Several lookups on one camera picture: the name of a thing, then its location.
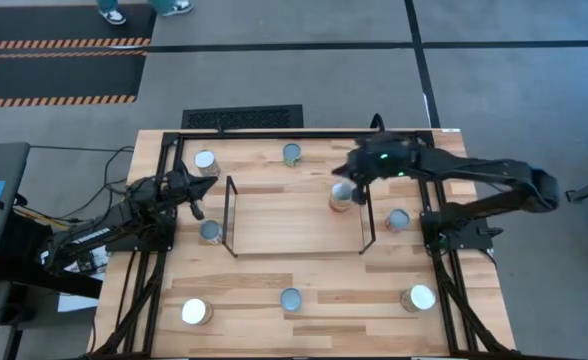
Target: pant leg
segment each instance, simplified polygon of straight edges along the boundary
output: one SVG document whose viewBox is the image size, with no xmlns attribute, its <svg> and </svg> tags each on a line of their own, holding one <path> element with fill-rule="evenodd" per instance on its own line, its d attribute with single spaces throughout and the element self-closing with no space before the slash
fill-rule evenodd
<svg viewBox="0 0 588 360">
<path fill-rule="evenodd" d="M 150 5 L 156 10 L 159 14 L 165 14 L 166 12 L 172 9 L 172 5 L 174 5 L 175 0 L 148 0 Z"/>
<path fill-rule="evenodd" d="M 118 7 L 118 0 L 96 0 L 96 3 L 102 12 L 116 10 Z"/>
</svg>

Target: white lid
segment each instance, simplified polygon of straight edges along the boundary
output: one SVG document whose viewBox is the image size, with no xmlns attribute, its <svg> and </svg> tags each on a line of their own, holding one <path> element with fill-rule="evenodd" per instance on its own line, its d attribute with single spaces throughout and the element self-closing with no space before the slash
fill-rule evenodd
<svg viewBox="0 0 588 360">
<path fill-rule="evenodd" d="M 425 285 L 416 285 L 410 291 L 410 297 L 414 306 L 421 310 L 427 310 L 434 306 L 436 297 L 430 288 Z"/>
<path fill-rule="evenodd" d="M 208 150 L 199 151 L 194 156 L 194 164 L 200 168 L 208 167 L 214 163 L 214 153 Z"/>
<path fill-rule="evenodd" d="M 189 299 L 183 304 L 181 319 L 190 325 L 197 325 L 205 317 L 207 307 L 201 299 Z"/>
</svg>

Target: cylindrical object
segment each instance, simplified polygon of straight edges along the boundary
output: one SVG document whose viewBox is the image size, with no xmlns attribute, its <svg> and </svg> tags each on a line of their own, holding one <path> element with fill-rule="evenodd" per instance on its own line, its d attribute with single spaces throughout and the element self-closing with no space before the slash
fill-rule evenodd
<svg viewBox="0 0 588 360">
<path fill-rule="evenodd" d="M 394 209 L 385 219 L 385 226 L 391 232 L 399 232 L 407 227 L 410 223 L 410 216 L 401 209 Z"/>
<path fill-rule="evenodd" d="M 287 144 L 283 148 L 283 162 L 287 166 L 296 166 L 301 161 L 301 147 L 296 144 Z"/>
<path fill-rule="evenodd" d="M 201 223 L 201 237 L 210 244 L 220 244 L 223 240 L 223 229 L 214 220 Z"/>
<path fill-rule="evenodd" d="M 281 306 L 285 311 L 299 311 L 303 297 L 301 292 L 295 288 L 287 288 L 281 293 Z"/>
<path fill-rule="evenodd" d="M 201 299 L 189 299 L 181 309 L 181 319 L 190 325 L 206 324 L 214 315 L 212 304 Z"/>
<path fill-rule="evenodd" d="M 218 167 L 214 153 L 209 150 L 201 150 L 194 155 L 194 164 L 203 176 L 218 176 L 221 168 Z"/>
<path fill-rule="evenodd" d="M 425 285 L 416 285 L 401 293 L 401 305 L 409 312 L 427 310 L 435 303 L 434 293 Z"/>
<path fill-rule="evenodd" d="M 352 205 L 352 185 L 342 182 L 332 185 L 330 193 L 330 208 L 337 212 L 343 212 Z"/>
</svg>

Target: wood plank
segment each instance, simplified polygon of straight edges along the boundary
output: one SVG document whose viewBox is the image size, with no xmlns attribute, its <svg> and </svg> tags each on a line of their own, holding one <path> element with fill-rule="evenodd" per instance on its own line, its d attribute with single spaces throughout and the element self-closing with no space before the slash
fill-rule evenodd
<svg viewBox="0 0 588 360">
<path fill-rule="evenodd" d="M 287 254 L 352 252 L 363 249 L 360 208 L 329 207 L 329 192 L 244 194 L 237 197 L 234 252 Z"/>
</svg>

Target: tin can lid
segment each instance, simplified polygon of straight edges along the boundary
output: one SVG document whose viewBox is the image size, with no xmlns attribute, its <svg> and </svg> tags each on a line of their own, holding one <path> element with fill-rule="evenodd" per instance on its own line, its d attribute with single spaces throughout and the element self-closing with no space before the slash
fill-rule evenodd
<svg viewBox="0 0 588 360">
<path fill-rule="evenodd" d="M 392 210 L 389 222 L 396 228 L 405 227 L 410 223 L 410 216 L 401 209 Z"/>
<path fill-rule="evenodd" d="M 410 290 L 410 297 L 414 306 L 421 310 L 427 310 L 434 306 L 436 297 L 430 288 L 425 285 L 416 285 Z"/>
<path fill-rule="evenodd" d="M 296 144 L 287 144 L 283 148 L 283 156 L 287 159 L 296 159 L 301 156 L 301 147 Z"/>
<path fill-rule="evenodd" d="M 181 319 L 190 325 L 196 325 L 205 318 L 207 306 L 201 299 L 189 299 L 183 304 Z"/>
<path fill-rule="evenodd" d="M 281 306 L 287 311 L 297 311 L 302 302 L 303 298 L 298 289 L 287 288 L 281 293 Z"/>
<path fill-rule="evenodd" d="M 332 185 L 332 197 L 339 201 L 350 200 L 352 198 L 352 186 L 346 182 Z"/>
<path fill-rule="evenodd" d="M 201 224 L 201 236 L 205 239 L 214 239 L 218 236 L 221 226 L 214 220 L 207 220 Z"/>
<path fill-rule="evenodd" d="M 199 151 L 194 156 L 194 164 L 200 168 L 208 167 L 214 163 L 214 153 L 209 150 Z"/>
</svg>

